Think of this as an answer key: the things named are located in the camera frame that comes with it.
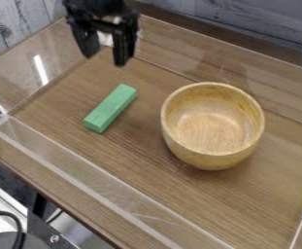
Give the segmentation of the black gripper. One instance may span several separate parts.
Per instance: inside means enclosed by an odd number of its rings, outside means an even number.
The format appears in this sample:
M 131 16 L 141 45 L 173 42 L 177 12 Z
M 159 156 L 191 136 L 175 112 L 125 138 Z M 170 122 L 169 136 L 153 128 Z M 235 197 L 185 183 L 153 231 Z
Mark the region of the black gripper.
M 81 54 L 90 58 L 99 51 L 97 32 L 113 36 L 113 59 L 118 67 L 134 54 L 139 13 L 125 0 L 62 0 Z

